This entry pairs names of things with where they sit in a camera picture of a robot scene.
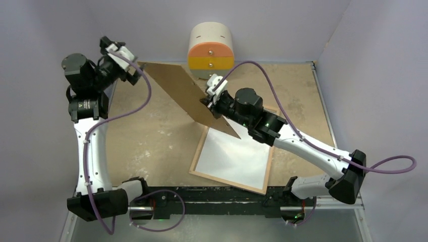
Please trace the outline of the brown cardboard backing board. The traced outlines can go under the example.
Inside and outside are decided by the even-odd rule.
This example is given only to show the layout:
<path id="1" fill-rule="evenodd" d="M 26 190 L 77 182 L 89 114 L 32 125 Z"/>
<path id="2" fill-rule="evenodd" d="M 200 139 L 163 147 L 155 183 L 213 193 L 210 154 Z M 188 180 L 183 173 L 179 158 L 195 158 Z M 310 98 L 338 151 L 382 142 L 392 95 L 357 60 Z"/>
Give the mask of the brown cardboard backing board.
<path id="1" fill-rule="evenodd" d="M 214 118 L 200 99 L 204 91 L 191 77 L 186 68 L 178 63 L 139 61 L 147 73 L 175 103 L 194 121 L 195 131 L 200 136 L 205 129 L 215 129 L 223 134 L 240 139 L 225 118 Z"/>

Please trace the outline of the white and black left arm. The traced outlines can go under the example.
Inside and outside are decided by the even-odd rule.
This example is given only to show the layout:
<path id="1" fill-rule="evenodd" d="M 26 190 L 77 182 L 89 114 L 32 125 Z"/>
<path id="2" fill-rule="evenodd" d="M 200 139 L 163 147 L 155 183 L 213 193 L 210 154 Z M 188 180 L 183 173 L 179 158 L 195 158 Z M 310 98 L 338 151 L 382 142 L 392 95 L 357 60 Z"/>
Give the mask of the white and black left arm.
<path id="1" fill-rule="evenodd" d="M 68 113 L 78 141 L 79 176 L 75 193 L 67 199 L 67 208 L 85 221 L 125 214 L 133 201 L 145 206 L 150 201 L 143 179 L 132 178 L 114 187 L 106 162 L 106 132 L 110 99 L 105 90 L 121 80 L 135 85 L 141 77 L 129 69 L 136 56 L 124 42 L 103 36 L 99 42 L 101 57 L 93 62 L 81 53 L 62 60 Z"/>

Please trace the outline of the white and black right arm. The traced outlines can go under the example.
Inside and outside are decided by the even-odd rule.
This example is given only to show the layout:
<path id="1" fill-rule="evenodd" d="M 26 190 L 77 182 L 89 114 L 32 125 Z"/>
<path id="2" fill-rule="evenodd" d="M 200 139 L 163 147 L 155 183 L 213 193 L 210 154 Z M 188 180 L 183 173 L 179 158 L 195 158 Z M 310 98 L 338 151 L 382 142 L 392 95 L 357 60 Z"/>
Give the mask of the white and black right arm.
<path id="1" fill-rule="evenodd" d="M 343 151 L 297 134 L 289 121 L 264 108 L 263 98 L 252 88 L 241 88 L 234 97 L 228 91 L 207 95 L 200 102 L 215 118 L 224 116 L 247 128 L 255 141 L 291 152 L 324 171 L 323 175 L 290 178 L 283 192 L 287 204 L 327 195 L 345 204 L 355 204 L 366 174 L 364 152 Z"/>

